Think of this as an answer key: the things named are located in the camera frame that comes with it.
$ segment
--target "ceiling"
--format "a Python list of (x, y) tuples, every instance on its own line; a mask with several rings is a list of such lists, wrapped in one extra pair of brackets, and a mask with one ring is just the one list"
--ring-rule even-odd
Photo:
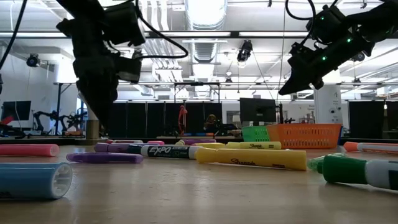
[[(214, 0), (201, 0), (203, 2), (203, 15), (205, 16), (206, 7), (209, 7)], [(13, 18), (12, 23), (15, 25), (19, 9), (22, 1), (6, 1), (0, 0), (0, 33), (11, 31), (10, 17)], [(102, 0), (103, 6), (118, 4), (122, 1)], [(322, 9), (324, 4), (330, 5), (331, 0), (314, 0), (317, 11)], [(162, 12), (160, 10), (160, 1), (158, 3), (157, 13), (160, 23)], [(338, 7), (341, 11), (348, 15), (364, 12), (379, 5), (379, 1), (368, 1), (368, 6), (361, 9), (362, 1), (357, 0), (340, 0)], [(148, 2), (148, 18), (152, 16), (151, 2)], [(227, 31), (262, 31), (262, 32), (281, 32), (281, 31), (306, 31), (306, 21), (297, 21), (290, 18), (284, 10), (284, 1), (273, 0), (272, 6), (267, 7), (268, 1), (259, 0), (228, 0), (226, 17), (222, 30)], [(307, 1), (291, 0), (289, 8), (296, 16), (310, 16), (311, 10)], [(20, 32), (58, 32), (55, 26), (61, 19), (68, 17), (68, 13), (60, 7), (56, 1), (29, 1), (27, 9), (21, 23)], [(172, 31), (189, 30), (187, 25), (185, 6), (183, 0), (167, 1), (167, 23)], [(191, 44), (187, 44), (185, 39), (176, 39), (176, 41), (187, 48), (192, 53)], [(290, 65), (287, 59), (290, 57), (289, 50), (294, 42), (300, 42), (302, 39), (273, 37), (267, 39), (251, 39), (253, 44), (252, 56), (243, 68), (238, 68), (236, 63), (236, 52), (240, 48), (243, 39), (218, 39), (222, 43), (218, 44), (216, 57), (214, 61), (215, 67), (213, 74), (208, 78), (209, 82), (224, 82), (227, 77), (226, 72), (232, 73), (234, 82), (284, 82), (289, 77)], [(312, 47), (313, 42), (307, 41), (307, 46)], [(73, 55), (73, 47), (70, 39), (17, 39), (15, 46), (19, 47), (59, 47), (62, 50)], [(132, 53), (134, 49), (129, 49), (126, 44), (118, 45), (117, 48), (122, 52)], [(340, 67), (341, 79), (350, 82), (354, 76), (363, 77), (363, 82), (379, 82), (386, 78), (395, 77), (398, 74), (398, 68), (395, 65), (395, 58), (398, 56), (398, 39), (387, 39), (377, 43), (372, 57), (368, 57), (364, 62), (357, 62), (355, 67), (353, 62), (346, 62)], [(182, 54), (182, 51), (173, 47), (174, 54)], [(190, 57), (178, 60), (178, 64), (182, 69), (182, 78), (184, 80), (194, 79), (192, 66), (192, 55)], [(152, 61), (145, 59), (143, 61), (143, 76), (151, 76)], [(391, 65), (391, 69), (381, 72), (367, 79), (367, 74), (378, 71), (384, 67)], [(366, 90), (375, 90), (379, 86), (366, 86), (362, 88)]]

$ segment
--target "table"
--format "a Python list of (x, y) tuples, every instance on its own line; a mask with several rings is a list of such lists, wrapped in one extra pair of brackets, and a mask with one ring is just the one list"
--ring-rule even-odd
[[(0, 157), (0, 162), (65, 161)], [(309, 158), (335, 150), (308, 150)], [(350, 153), (362, 159), (398, 157)], [(312, 171), (145, 159), (143, 164), (72, 164), (73, 183), (50, 202), (0, 201), (0, 223), (397, 223), (398, 193), (327, 184)]]

